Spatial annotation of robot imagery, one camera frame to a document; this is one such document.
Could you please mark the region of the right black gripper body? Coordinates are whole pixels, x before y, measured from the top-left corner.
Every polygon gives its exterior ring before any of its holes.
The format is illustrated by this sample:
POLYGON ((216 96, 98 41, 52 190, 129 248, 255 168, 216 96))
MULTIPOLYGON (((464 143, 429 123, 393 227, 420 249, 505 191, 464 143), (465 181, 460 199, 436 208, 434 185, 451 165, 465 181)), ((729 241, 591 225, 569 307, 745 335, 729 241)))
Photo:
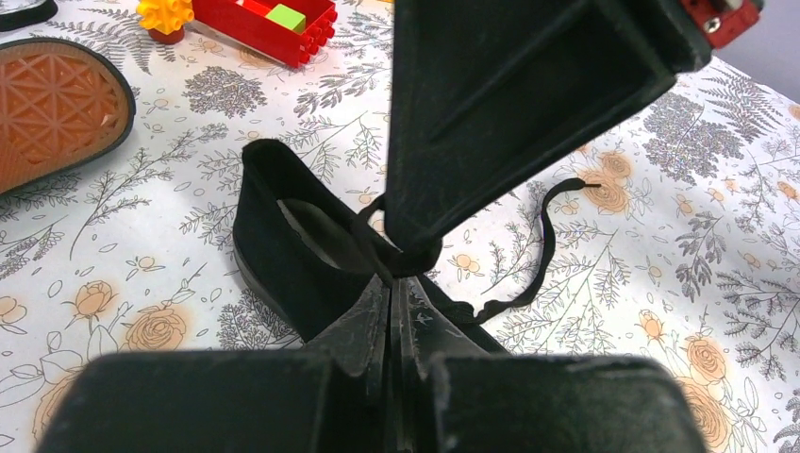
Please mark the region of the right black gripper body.
POLYGON ((762 0, 680 0, 682 8, 712 49, 722 49, 753 27, 764 8, 762 0))

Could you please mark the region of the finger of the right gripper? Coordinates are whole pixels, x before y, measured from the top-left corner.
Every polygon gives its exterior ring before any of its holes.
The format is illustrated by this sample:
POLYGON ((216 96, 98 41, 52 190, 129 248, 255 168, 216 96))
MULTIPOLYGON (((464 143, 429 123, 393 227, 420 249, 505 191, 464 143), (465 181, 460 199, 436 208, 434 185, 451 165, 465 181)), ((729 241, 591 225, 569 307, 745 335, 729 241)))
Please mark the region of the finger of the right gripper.
POLYGON ((389 237, 442 238, 710 57, 677 1, 397 2, 389 237))

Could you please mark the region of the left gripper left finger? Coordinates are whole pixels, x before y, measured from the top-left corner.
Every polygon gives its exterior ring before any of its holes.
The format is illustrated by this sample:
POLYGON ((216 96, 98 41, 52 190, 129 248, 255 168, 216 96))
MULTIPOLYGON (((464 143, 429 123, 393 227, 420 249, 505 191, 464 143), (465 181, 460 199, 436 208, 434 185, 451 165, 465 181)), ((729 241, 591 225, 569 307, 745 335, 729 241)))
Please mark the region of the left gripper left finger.
POLYGON ((41 452, 383 452, 389 288, 299 349, 106 355, 78 374, 41 452))

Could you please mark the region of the black sneaker with laces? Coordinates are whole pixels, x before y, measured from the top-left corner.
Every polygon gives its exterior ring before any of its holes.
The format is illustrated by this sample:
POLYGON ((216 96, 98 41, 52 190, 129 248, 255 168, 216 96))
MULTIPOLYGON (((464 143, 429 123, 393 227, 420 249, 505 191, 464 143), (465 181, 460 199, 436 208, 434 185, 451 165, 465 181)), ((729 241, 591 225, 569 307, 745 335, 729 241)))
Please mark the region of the black sneaker with laces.
POLYGON ((404 278, 416 311, 418 355, 468 342, 481 353, 506 349, 483 324, 498 314, 530 305, 556 250, 547 208, 564 192, 587 189, 571 178, 553 187, 541 207, 542 251, 530 285, 510 301, 491 300, 481 310, 448 297, 425 272, 434 267, 442 242, 409 251, 390 243, 334 195, 284 143, 258 139, 242 150, 242 179, 232 238, 242 277, 257 297, 304 341, 353 307, 379 269, 404 278))

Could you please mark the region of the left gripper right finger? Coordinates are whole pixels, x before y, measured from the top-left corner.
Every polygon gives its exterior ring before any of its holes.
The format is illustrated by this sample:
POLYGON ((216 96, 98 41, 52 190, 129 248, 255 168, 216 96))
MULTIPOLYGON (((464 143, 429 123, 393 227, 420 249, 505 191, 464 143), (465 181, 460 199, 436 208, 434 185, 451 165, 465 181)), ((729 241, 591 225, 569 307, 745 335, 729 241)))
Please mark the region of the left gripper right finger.
POLYGON ((676 380, 635 356, 491 354, 392 286, 401 452, 702 452, 676 380))

